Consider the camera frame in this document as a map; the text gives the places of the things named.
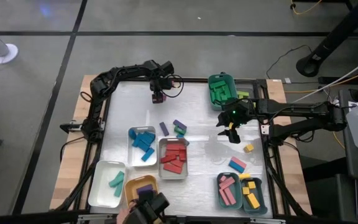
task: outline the person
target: person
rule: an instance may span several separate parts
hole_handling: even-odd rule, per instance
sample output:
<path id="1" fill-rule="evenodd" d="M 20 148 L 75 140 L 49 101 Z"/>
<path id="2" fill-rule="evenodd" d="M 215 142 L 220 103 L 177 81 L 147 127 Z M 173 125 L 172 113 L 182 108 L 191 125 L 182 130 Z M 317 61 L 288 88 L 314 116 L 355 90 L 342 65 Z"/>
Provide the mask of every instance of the person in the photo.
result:
<path id="1" fill-rule="evenodd" d="M 132 208 L 135 207 L 135 202 L 130 202 L 128 208 L 122 208 L 117 215 L 117 224 L 124 224 L 125 219 L 131 212 Z"/>

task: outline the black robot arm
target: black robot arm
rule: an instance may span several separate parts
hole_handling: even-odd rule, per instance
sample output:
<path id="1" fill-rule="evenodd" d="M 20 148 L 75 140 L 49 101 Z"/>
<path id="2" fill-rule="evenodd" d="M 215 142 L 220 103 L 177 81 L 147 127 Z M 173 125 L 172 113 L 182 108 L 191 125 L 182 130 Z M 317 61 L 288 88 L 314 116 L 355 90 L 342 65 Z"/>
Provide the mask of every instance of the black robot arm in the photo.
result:
<path id="1" fill-rule="evenodd" d="M 99 74 L 91 81 L 91 105 L 89 106 L 88 116 L 81 126 L 85 139 L 91 142 L 101 140 L 100 114 L 102 105 L 116 90 L 119 82 L 135 77 L 145 77 L 150 82 L 150 90 L 153 91 L 153 103 L 162 103 L 164 101 L 162 90 L 170 90 L 173 86 L 172 80 L 168 78 L 173 73 L 174 69 L 171 62 L 167 61 L 163 65 L 159 65 L 153 60 L 148 60 L 142 65 L 115 67 Z"/>
<path id="2" fill-rule="evenodd" d="M 218 116 L 218 126 L 229 127 L 219 135 L 226 135 L 230 142 L 240 143 L 236 128 L 257 119 L 260 124 L 267 125 L 276 116 L 296 116 L 307 118 L 304 121 L 286 126 L 270 125 L 263 134 L 268 134 L 269 143 L 282 146 L 289 137 L 300 137 L 307 132 L 325 129 L 341 131 L 346 127 L 343 110 L 325 101 L 322 103 L 278 103 L 269 99 L 231 99 L 231 102 L 222 105 L 224 112 Z"/>

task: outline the teal tray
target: teal tray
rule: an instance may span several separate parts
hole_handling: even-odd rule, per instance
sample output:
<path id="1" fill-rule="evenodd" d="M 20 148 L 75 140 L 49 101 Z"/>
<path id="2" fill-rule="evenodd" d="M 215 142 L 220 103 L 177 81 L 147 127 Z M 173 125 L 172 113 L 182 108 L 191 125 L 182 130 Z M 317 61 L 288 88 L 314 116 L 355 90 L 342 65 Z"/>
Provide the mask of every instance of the teal tray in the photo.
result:
<path id="1" fill-rule="evenodd" d="M 246 178 L 243 179 L 241 181 L 241 189 L 243 187 L 247 187 L 248 186 L 248 182 L 250 181 L 254 181 L 255 182 L 255 186 L 256 188 L 254 189 L 249 189 L 250 193 L 254 193 L 256 199 L 259 202 L 260 207 L 253 209 L 249 203 L 248 200 L 246 198 L 245 195 L 241 194 L 242 196 L 242 201 L 243 201 L 243 206 L 244 206 L 244 211 L 248 214 L 258 214 L 258 215 L 263 215 L 267 212 L 267 207 L 265 206 L 265 200 L 264 200 L 264 196 L 262 194 L 262 181 L 259 178 Z"/>
<path id="2" fill-rule="evenodd" d="M 209 88 L 209 84 L 216 83 L 216 82 L 219 82 L 219 81 L 222 81 L 222 80 L 225 81 L 226 84 L 228 85 L 230 94 L 232 96 L 234 96 L 234 98 L 237 99 L 236 84 L 234 83 L 234 79 L 233 79 L 233 77 L 231 75 L 226 74 L 226 73 L 221 73 L 221 74 L 218 74 L 218 75 L 211 75 L 208 78 L 209 101 L 211 102 L 212 109 L 216 110 L 216 111 L 221 111 L 222 106 L 212 102 L 211 95 L 214 93 L 214 91 Z"/>
<path id="3" fill-rule="evenodd" d="M 234 184 L 230 185 L 230 191 L 233 194 L 234 199 L 236 200 L 236 203 L 234 205 L 226 205 L 221 197 L 221 194 L 219 193 L 219 180 L 221 179 L 221 177 L 225 175 L 227 178 L 229 177 L 233 177 L 234 179 Z M 218 177 L 216 178 L 216 183 L 217 183 L 217 194 L 218 194 L 218 200 L 219 200 L 219 204 L 222 206 L 222 208 L 230 208 L 230 209 L 239 209 L 242 206 L 242 190 L 241 190 L 241 185 L 240 185 L 240 178 L 237 174 L 235 173 L 220 173 L 218 175 Z"/>

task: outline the concrete floor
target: concrete floor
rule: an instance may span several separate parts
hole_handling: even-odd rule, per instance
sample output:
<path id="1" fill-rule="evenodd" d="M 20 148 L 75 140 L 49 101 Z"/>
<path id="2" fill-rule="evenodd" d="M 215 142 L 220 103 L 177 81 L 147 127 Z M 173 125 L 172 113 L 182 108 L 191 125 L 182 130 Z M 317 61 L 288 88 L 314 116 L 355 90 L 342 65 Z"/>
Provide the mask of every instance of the concrete floor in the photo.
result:
<path id="1" fill-rule="evenodd" d="M 29 163 L 40 124 L 48 106 L 70 34 L 48 31 L 74 29 L 81 0 L 0 1 L 0 31 L 39 31 L 37 34 L 0 36 L 19 47 L 19 57 L 0 66 L 0 215 L 11 213 Z M 228 0 L 94 0 L 88 1 L 79 31 L 228 31 L 228 32 L 329 32 L 347 14 L 344 4 L 320 4 L 304 16 L 289 10 L 290 1 Z M 297 4 L 298 11 L 311 6 Z M 228 37 L 210 35 L 116 36 L 78 35 L 58 92 L 39 161 L 23 212 L 48 210 L 59 169 L 59 150 L 67 135 L 59 124 L 73 115 L 83 75 L 148 59 L 171 60 L 183 77 L 207 77 L 225 71 L 237 78 L 266 78 L 265 71 L 291 48 L 315 48 L 324 37 Z M 316 81 L 295 70 L 296 61 L 308 54 L 290 53 L 270 71 L 276 79 Z M 344 75 L 358 65 L 358 37 L 346 40 L 323 64 L 319 76 Z M 309 90 L 317 84 L 285 85 L 286 90 Z M 336 96 L 338 88 L 331 90 Z M 287 95 L 288 101 L 300 95 Z M 316 94 L 307 101 L 323 101 Z M 317 131 L 309 144 L 298 143 L 305 161 L 330 161 L 344 156 L 333 135 Z"/>

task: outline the small yellow cube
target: small yellow cube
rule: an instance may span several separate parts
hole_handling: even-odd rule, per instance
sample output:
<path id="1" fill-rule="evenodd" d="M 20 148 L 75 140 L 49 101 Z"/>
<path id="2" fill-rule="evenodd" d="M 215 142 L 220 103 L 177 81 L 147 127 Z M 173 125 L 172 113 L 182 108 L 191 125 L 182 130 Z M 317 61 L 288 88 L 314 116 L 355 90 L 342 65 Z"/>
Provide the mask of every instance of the small yellow cube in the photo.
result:
<path id="1" fill-rule="evenodd" d="M 244 147 L 245 152 L 251 152 L 252 150 L 254 150 L 254 146 L 251 144 L 248 144 Z"/>
<path id="2" fill-rule="evenodd" d="M 247 195 L 247 200 L 248 200 L 248 203 L 249 205 L 253 208 L 253 209 L 256 209 L 256 208 L 259 208 L 259 202 L 258 200 L 256 199 L 254 193 L 251 193 L 249 195 Z"/>
<path id="3" fill-rule="evenodd" d="M 245 194 L 245 195 L 249 194 L 249 188 L 248 187 L 243 187 L 242 188 L 242 194 Z"/>
<path id="4" fill-rule="evenodd" d="M 246 179 L 246 178 L 251 178 L 251 175 L 249 173 L 240 174 L 239 178 L 240 178 L 240 180 Z"/>
<path id="5" fill-rule="evenodd" d="M 254 182 L 254 181 L 250 181 L 250 182 L 248 182 L 248 187 L 249 187 L 250 189 L 254 189 L 254 188 L 256 188 L 256 186 L 255 186 L 255 182 Z"/>

